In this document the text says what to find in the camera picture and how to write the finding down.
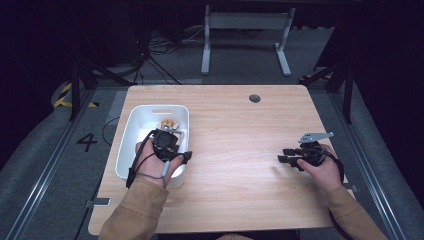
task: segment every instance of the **painted number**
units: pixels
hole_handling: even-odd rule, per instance
[[[88,150],[90,149],[91,144],[95,144],[97,143],[97,141],[93,141],[93,137],[94,134],[89,133],[87,134],[87,136],[81,138],[80,140],[78,140],[78,144],[86,144],[87,146],[85,146],[85,152],[88,152]]]

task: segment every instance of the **tan sleeve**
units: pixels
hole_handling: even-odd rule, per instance
[[[364,208],[341,187],[327,192],[328,206],[336,222],[353,239],[387,239]]]
[[[100,231],[99,239],[151,239],[169,192],[136,178]]]

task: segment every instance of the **table top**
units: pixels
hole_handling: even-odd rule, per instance
[[[252,94],[260,102],[251,102]],[[94,207],[91,234],[99,234],[127,192],[115,173],[117,154],[131,110],[146,104],[187,107],[193,151],[184,184],[169,189],[157,233],[332,226],[325,195],[310,175],[277,159],[283,148],[299,147],[304,133],[326,132],[304,86],[134,86],[97,196],[111,198],[111,204]],[[320,142],[331,145],[329,139]]]

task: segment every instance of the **metal frame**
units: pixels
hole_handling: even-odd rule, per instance
[[[210,6],[206,5],[205,11],[205,47],[203,50],[203,60],[201,73],[209,74],[210,56],[211,56],[211,28],[235,28],[235,29],[268,29],[281,30],[283,32],[279,43],[275,43],[275,51],[280,62],[283,75],[291,75],[287,58],[284,54],[284,46],[290,32],[295,8],[290,8],[288,13],[227,13],[211,12]]]

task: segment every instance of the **white container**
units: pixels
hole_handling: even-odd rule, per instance
[[[115,171],[120,178],[126,180],[128,177],[128,169],[131,167],[136,154],[136,144],[143,141],[151,130],[158,128],[164,119],[172,119],[174,123],[179,124],[177,130],[182,131],[183,134],[177,135],[179,138],[178,152],[188,151],[189,114],[186,107],[181,105],[137,106],[130,113],[119,146]],[[184,183],[185,168],[186,165],[183,164],[175,170],[167,188],[180,187]]]

